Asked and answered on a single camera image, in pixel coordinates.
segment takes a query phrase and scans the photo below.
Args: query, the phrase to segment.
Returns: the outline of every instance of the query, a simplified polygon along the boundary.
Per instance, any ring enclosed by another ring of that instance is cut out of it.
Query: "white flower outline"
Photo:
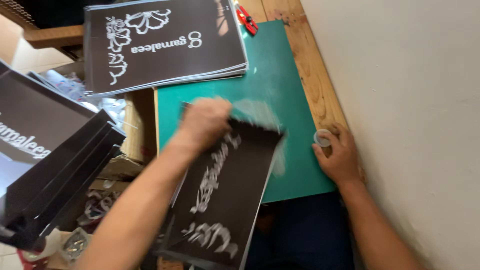
[[[122,76],[125,71],[127,71],[127,66],[128,64],[123,60],[123,55],[121,54],[115,54],[115,53],[109,53],[109,57],[111,57],[110,62],[108,62],[110,65],[108,67],[110,68],[121,68],[121,71],[118,74],[114,74],[112,71],[110,72],[110,76],[113,77],[113,82],[110,83],[110,85],[114,85],[117,83],[117,77]]]
[[[165,13],[160,13],[160,11],[157,10],[157,11],[139,12],[139,13],[135,13],[134,15],[127,14],[127,15],[125,15],[124,23],[128,27],[135,27],[136,32],[138,34],[145,34],[148,31],[148,29],[160,29],[164,25],[166,25],[168,23],[168,16],[167,15],[169,15],[170,13],[172,13],[172,11],[167,9],[167,11]],[[165,19],[157,18],[154,15],[165,16]],[[130,23],[131,20],[137,19],[137,18],[140,18],[140,17],[142,17],[142,21],[139,24],[131,24]],[[151,23],[150,18],[154,18],[155,20],[159,21],[160,25],[151,26],[150,25],[150,23]]]
[[[124,45],[130,44],[132,39],[130,38],[130,29],[123,28],[125,23],[121,19],[115,19],[115,17],[105,17],[107,22],[107,38],[110,39],[110,46],[107,49],[111,49],[113,52],[121,52],[121,48]],[[125,39],[125,42],[119,42],[117,39]]]

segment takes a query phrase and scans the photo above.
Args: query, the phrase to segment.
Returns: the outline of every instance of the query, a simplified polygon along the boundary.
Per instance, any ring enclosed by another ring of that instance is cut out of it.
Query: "person's left hand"
[[[220,97],[196,100],[186,108],[173,140],[200,154],[231,129],[228,124],[231,110],[232,104]]]

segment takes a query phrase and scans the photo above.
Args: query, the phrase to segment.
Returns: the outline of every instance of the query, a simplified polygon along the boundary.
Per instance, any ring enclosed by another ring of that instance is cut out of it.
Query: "small plastic container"
[[[316,144],[318,144],[320,147],[328,147],[332,143],[328,139],[320,138],[318,134],[320,133],[330,133],[331,132],[328,129],[319,129],[315,134],[313,135],[313,140],[315,141]]]

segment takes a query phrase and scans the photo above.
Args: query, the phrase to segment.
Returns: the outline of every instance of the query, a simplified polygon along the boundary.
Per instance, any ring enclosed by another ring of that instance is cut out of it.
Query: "white wall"
[[[302,4],[380,207],[432,268],[480,269],[480,1]]]

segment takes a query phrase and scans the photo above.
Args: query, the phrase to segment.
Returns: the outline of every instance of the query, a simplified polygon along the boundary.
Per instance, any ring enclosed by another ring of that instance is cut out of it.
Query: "red utility knife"
[[[247,30],[254,36],[258,31],[258,26],[247,11],[240,5],[237,4],[237,14],[240,19],[245,24]]]

